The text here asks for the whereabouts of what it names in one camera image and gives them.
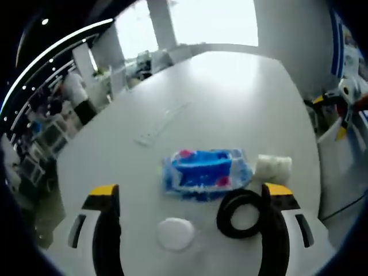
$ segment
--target black part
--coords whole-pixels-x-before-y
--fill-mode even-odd
[[[257,222],[248,229],[236,229],[231,224],[231,218],[235,210],[242,205],[251,204],[259,211]],[[260,217],[265,209],[262,197],[253,191],[238,189],[227,193],[218,209],[216,224],[218,230],[227,237],[244,239],[256,235],[260,230]]]
[[[111,208],[98,218],[92,245],[97,276],[124,275],[120,262],[121,227],[119,215]]]
[[[262,262],[258,275],[282,276],[289,264],[288,228],[279,210],[269,206],[261,216]]]

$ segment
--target person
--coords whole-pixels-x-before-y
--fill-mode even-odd
[[[85,88],[85,82],[75,71],[71,71],[65,76],[62,84],[57,88],[57,90],[60,90],[70,100],[75,113],[83,125],[88,124],[96,115],[96,111],[88,99]]]

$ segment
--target blue plastic bag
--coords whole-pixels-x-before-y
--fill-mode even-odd
[[[240,149],[181,150],[163,161],[165,191],[183,199],[211,201],[249,184],[252,170]]]

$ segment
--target table surface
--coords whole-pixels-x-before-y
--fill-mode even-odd
[[[155,137],[149,146],[135,142]],[[290,156],[288,186],[317,216],[320,164],[315,135],[295,84],[273,59],[207,52],[168,68],[118,97],[57,159],[66,213],[80,209],[98,185],[118,183],[121,262],[126,275],[249,275],[258,273],[262,238],[238,241],[216,228],[219,201],[180,201],[162,192],[159,167],[179,149],[242,148]],[[244,210],[244,223],[255,216]],[[155,228],[167,217],[193,222],[192,246],[173,254],[158,246]]]

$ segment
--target bright window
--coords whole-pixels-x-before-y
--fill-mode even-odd
[[[116,18],[116,29],[125,59],[136,58],[146,50],[158,50],[147,0],[132,4]]]
[[[167,0],[178,44],[258,46],[254,0]]]

